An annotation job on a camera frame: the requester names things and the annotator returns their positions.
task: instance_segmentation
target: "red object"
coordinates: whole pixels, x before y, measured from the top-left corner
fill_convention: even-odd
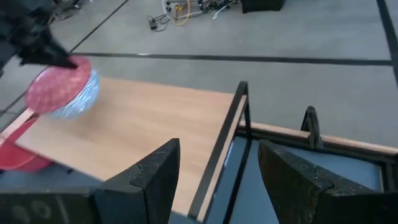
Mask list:
[[[0,145],[0,169],[33,172],[49,166],[52,161],[15,145],[15,141],[35,123],[32,119],[21,125]]]
[[[91,63],[85,57],[70,57],[76,69],[49,67],[30,84],[25,104],[36,113],[55,111],[74,99],[84,88],[91,75]]]

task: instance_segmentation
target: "wooden board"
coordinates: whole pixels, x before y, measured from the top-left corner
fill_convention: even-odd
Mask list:
[[[17,143],[107,180],[180,138],[173,210],[186,215],[232,99],[230,93],[102,78],[98,102],[87,113],[71,120],[40,117]]]

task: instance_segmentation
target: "black floor stripe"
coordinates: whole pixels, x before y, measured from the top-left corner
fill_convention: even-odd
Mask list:
[[[117,13],[119,11],[120,8],[122,8],[129,0],[124,0],[124,2],[117,7],[110,15],[108,15],[102,22],[100,22],[90,33],[88,33],[79,43],[76,44],[76,46],[74,46],[74,48],[72,48],[70,50],[70,52],[73,52],[74,50],[76,50],[85,40],[87,40],[96,30],[98,30],[106,21],[108,21],[108,19],[110,19],[115,13]]]
[[[390,60],[337,59],[337,58],[293,58],[293,57],[253,57],[253,56],[221,56],[221,55],[173,55],[173,54],[115,54],[115,53],[87,53],[77,52],[75,55],[90,57],[118,57],[118,58],[156,58],[177,60],[216,60],[233,62],[280,62],[280,63],[309,63],[326,65],[375,65],[392,66]]]
[[[388,43],[388,48],[390,50],[392,67],[394,70],[394,75],[396,77],[396,82],[398,85],[398,38],[394,29],[394,25],[391,20],[391,16],[385,0],[377,0],[377,5],[379,6],[379,13],[381,17],[381,22],[383,24],[384,32],[386,33],[386,39]]]
[[[26,91],[24,91],[21,95],[19,95],[13,102],[11,102],[6,108],[4,108],[3,110],[0,110],[0,118],[4,115],[4,114],[6,114],[6,113],[13,113],[13,112],[10,112],[9,110],[15,105],[15,104],[17,104],[18,103],[18,101],[20,100],[20,99],[22,99],[24,96],[25,96],[25,93],[26,93]]]

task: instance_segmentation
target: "black metal frame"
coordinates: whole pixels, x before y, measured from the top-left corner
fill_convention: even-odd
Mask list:
[[[276,144],[297,147],[308,151],[346,156],[371,162],[381,167],[383,191],[393,192],[398,190],[398,154],[392,155],[369,151],[360,147],[322,141],[319,133],[317,114],[311,106],[306,110],[301,130],[309,131],[309,137],[301,138],[261,129],[252,129],[250,136],[254,139],[265,139]],[[246,137],[246,129],[239,127],[238,135]]]
[[[239,104],[241,103],[243,97],[246,96],[246,99],[244,101],[244,106],[242,111],[238,111],[239,108]],[[191,207],[189,209],[188,212],[188,217],[194,220],[197,220],[198,216],[199,216],[199,212],[201,209],[201,206],[203,204],[203,201],[205,199],[207,190],[209,188],[211,179],[213,177],[214,171],[216,169],[217,163],[220,159],[220,155],[221,152],[224,148],[224,145],[227,143],[226,139],[228,137],[228,134],[232,128],[232,124],[233,121],[236,117],[236,113],[239,113],[239,119],[238,122],[236,124],[236,127],[234,127],[234,134],[233,134],[233,139],[235,138],[236,134],[237,134],[237,130],[238,130],[238,126],[240,124],[240,120],[242,117],[242,114],[244,113],[244,120],[246,123],[246,130],[248,131],[248,133],[250,134],[251,131],[251,119],[250,119],[250,109],[249,109],[249,90],[248,90],[248,83],[247,82],[240,82],[238,85],[238,88],[236,89],[234,98],[232,100],[231,106],[229,107],[228,113],[225,117],[224,123],[221,127],[221,131],[220,134],[216,140],[216,144],[213,148],[213,152],[211,153],[211,156],[209,158],[209,161],[207,163],[205,172],[203,173],[203,176],[201,178],[199,187],[197,189],[197,192],[195,194],[195,197],[193,198]],[[234,187],[233,187],[233,191],[231,194],[231,198],[229,200],[229,204],[227,207],[227,211],[226,211],[226,216],[224,218],[224,223],[229,223],[229,220],[231,218],[232,215],[232,211],[234,208],[234,204],[236,201],[236,196],[238,194],[239,191],[239,186],[242,180],[242,176],[243,176],[243,172],[244,172],[244,168],[246,166],[246,161],[248,159],[248,155],[249,155],[249,150],[250,150],[250,146],[251,146],[251,138],[248,137],[248,140],[246,141],[246,146],[244,148],[244,152],[243,152],[243,158],[241,160],[241,163],[239,165],[239,170],[238,170],[238,174],[236,176],[235,182],[234,182]],[[222,179],[223,176],[223,172],[224,172],[224,166],[221,168],[221,172],[220,172],[220,176],[218,177],[215,189],[213,191],[213,195],[215,192],[217,192],[218,190],[218,186],[220,184],[220,180]],[[208,208],[206,209],[206,214],[205,217],[203,219],[203,223],[207,222],[207,218],[209,215],[209,212],[211,210],[211,206],[213,205],[213,199],[214,197],[211,197],[210,203]]]

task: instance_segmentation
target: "blue panel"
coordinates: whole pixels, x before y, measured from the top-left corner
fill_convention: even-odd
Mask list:
[[[259,143],[254,141],[249,154],[242,184],[231,219],[231,224],[242,223],[278,223],[258,165]],[[372,189],[380,189],[379,168],[374,164],[341,156],[318,154],[300,149],[288,148],[296,155],[320,165],[343,177]]]

